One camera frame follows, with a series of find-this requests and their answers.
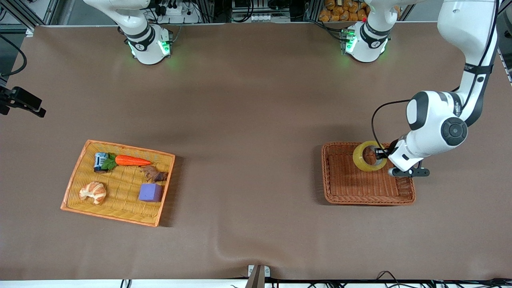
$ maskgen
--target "clear packing tape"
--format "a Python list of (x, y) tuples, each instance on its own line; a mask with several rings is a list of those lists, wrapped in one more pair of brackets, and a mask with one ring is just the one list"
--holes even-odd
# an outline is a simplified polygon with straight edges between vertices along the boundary
[(365, 159), (363, 158), (363, 152), (366, 148), (370, 148), (373, 152), (375, 152), (375, 149), (379, 148), (379, 144), (376, 141), (366, 141), (361, 143), (359, 146), (357, 146), (354, 149), (354, 152), (352, 154), (352, 159), (354, 160), (354, 164), (362, 171), (365, 172), (372, 172), (377, 171), (379, 169), (382, 169), (386, 163), (388, 162), (387, 159), (377, 159), (373, 165), (368, 164)]

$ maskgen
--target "brown paper backdrop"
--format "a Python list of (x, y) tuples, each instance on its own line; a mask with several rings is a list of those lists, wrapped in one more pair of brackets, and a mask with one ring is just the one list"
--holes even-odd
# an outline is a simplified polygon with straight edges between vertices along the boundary
[[(386, 101), (458, 86), (463, 55), (435, 24), (396, 25), (371, 64), (312, 24), (186, 26), (154, 66), (122, 40), (38, 27), (24, 41), (29, 63), (9, 87), (48, 113), (0, 117), (1, 279), (225, 278), (254, 263), (276, 278), (512, 276), (512, 89), (499, 58), (483, 115), (461, 147), (424, 161), (414, 205), (345, 207), (324, 200), (320, 147), (372, 139)], [(408, 131), (404, 112), (379, 113), (382, 141)], [(179, 156), (164, 227), (59, 210), (87, 139)]]

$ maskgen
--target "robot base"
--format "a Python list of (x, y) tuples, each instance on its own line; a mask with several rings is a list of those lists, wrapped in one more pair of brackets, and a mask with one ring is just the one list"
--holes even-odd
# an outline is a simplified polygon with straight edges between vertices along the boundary
[(155, 29), (155, 39), (147, 46), (145, 51), (139, 51), (130, 45), (133, 57), (146, 65), (157, 64), (164, 58), (170, 57), (173, 46), (172, 32), (160, 27), (160, 25), (151, 24), (151, 26)]
[(340, 33), (341, 39), (346, 39), (346, 42), (340, 42), (342, 53), (351, 55), (357, 61), (368, 63), (377, 60), (377, 58), (384, 52), (388, 40), (384, 43), (378, 41), (375, 44), (377, 48), (370, 48), (369, 45), (361, 37), (361, 26), (363, 22), (357, 22), (356, 24), (342, 30)]

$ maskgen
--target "toy carrot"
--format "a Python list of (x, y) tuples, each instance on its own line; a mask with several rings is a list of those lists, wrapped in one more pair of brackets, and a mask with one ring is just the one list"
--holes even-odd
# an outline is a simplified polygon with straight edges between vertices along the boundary
[(113, 155), (109, 154), (109, 158), (105, 159), (103, 164), (101, 165), (102, 169), (113, 169), (117, 165), (121, 166), (145, 166), (150, 165), (151, 162), (145, 159), (131, 157), (127, 155)]

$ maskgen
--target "orange basket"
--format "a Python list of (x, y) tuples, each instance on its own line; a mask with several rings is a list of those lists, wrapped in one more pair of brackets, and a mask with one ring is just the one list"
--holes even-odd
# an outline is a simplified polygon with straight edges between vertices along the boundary
[[(324, 195), (333, 204), (410, 205), (416, 200), (412, 178), (391, 177), (388, 161), (384, 168), (364, 172), (352, 159), (354, 149), (361, 142), (328, 142), (322, 146), (322, 174)], [(375, 162), (375, 154), (365, 149), (363, 158)]]
[[(168, 172), (165, 181), (157, 182), (162, 186), (162, 200), (160, 202), (139, 200), (140, 186), (148, 181), (138, 166), (117, 166), (108, 173), (95, 173), (94, 161), (97, 152), (143, 158), (151, 161), (151, 165), (155, 166), (158, 171)], [(60, 208), (91, 216), (157, 227), (175, 158), (173, 154), (160, 151), (87, 140), (71, 174)], [(92, 181), (105, 185), (105, 200), (98, 205), (93, 204), (92, 198), (88, 197), (86, 200), (79, 198), (80, 189)]]

